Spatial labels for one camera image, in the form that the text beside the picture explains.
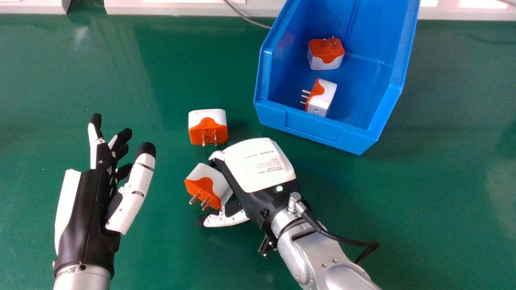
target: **plug adapter in blue bin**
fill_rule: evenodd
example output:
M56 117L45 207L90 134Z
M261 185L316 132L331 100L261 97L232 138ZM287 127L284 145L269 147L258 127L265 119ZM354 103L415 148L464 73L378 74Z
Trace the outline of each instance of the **plug adapter in blue bin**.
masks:
M263 125L362 154L382 133L401 94L419 0L287 0L260 51L254 105ZM311 39L338 37L340 68L313 71ZM337 83L326 118L305 112L302 89Z

